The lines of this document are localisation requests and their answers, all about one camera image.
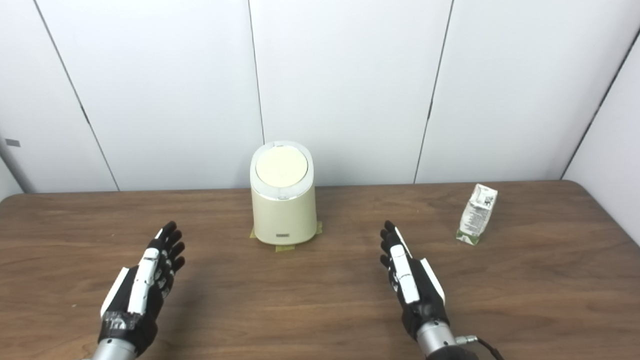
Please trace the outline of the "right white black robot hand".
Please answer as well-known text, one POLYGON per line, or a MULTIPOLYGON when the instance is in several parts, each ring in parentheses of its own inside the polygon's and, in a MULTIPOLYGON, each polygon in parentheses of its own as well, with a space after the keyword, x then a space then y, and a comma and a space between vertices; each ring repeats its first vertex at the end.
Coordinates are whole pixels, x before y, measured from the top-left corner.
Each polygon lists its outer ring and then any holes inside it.
POLYGON ((428 322, 450 323, 442 288, 425 259, 414 258, 400 230, 388 219, 380 232, 380 262, 402 308, 401 321, 413 340, 428 322))

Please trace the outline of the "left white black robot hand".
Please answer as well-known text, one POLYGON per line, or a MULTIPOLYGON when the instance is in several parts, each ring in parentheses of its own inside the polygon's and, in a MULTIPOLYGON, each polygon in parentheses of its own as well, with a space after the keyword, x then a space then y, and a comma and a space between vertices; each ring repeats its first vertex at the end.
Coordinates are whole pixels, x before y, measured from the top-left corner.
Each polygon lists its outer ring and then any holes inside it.
POLYGON ((169 221, 151 239, 138 264, 123 267, 100 308, 101 327, 92 360, 136 360, 155 341, 158 317, 185 266, 178 224, 169 221))

